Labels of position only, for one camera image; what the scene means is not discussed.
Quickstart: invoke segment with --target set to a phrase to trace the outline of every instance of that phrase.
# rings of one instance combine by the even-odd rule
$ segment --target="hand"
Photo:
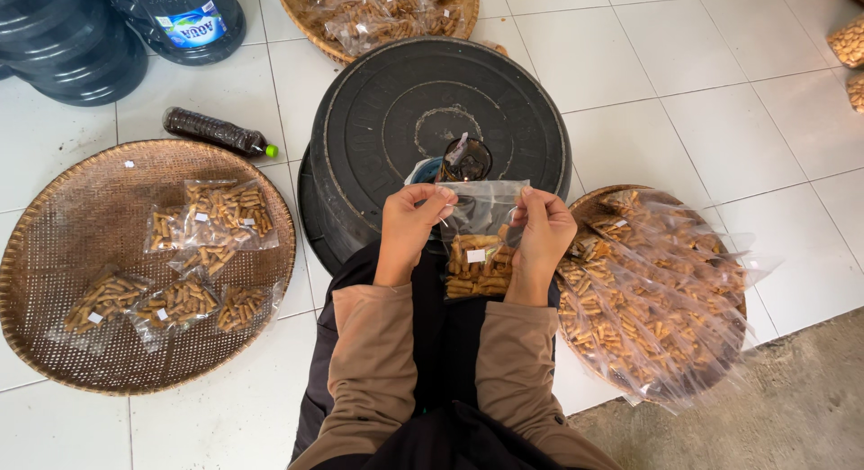
[[[525,230],[513,254],[513,277],[504,302],[547,307],[549,282],[576,235],[576,221],[557,195],[531,187],[522,189],[517,207],[513,223],[525,224]]]
[[[415,206],[421,200],[426,203]],[[432,226],[448,218],[453,213],[448,204],[458,200],[453,190],[430,183],[408,185],[387,197],[375,286],[402,286],[411,281],[411,271],[420,262]]]

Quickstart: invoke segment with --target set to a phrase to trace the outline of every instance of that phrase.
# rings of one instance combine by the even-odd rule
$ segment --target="tiled floor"
[[[259,165],[296,213],[315,108],[341,67],[279,0],[240,2],[249,33],[232,57],[185,68],[153,55],[117,104],[76,109],[0,82],[0,237],[65,168],[165,137],[169,105],[262,130],[283,153]],[[664,188],[708,207],[717,229],[754,233],[765,256],[749,262],[784,259],[747,292],[765,342],[864,305],[864,116],[824,43],[861,11],[852,0],[481,0],[472,40],[504,45],[556,100],[573,145],[569,201],[614,183]],[[151,397],[44,382],[0,344],[0,421],[16,422],[0,425],[4,467],[284,468],[329,282],[301,233],[274,327],[214,374]],[[568,413],[618,396],[558,347]]]

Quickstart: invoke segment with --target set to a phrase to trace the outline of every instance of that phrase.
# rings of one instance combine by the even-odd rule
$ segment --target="white label sticker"
[[[478,249],[476,251],[466,251],[468,254],[469,263],[482,263],[486,260],[486,251]]]

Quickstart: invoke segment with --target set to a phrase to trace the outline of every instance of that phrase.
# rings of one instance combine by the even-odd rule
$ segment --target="person's left hand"
[[[415,206],[421,200],[426,203]],[[387,197],[375,286],[402,286],[411,281],[411,271],[420,262],[432,226],[448,218],[453,212],[448,204],[458,200],[453,190],[431,183],[408,185]]]

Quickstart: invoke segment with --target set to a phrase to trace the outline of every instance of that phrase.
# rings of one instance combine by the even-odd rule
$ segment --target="blue label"
[[[228,31],[210,0],[204,6],[173,16],[154,16],[167,37],[179,48],[207,45]]]

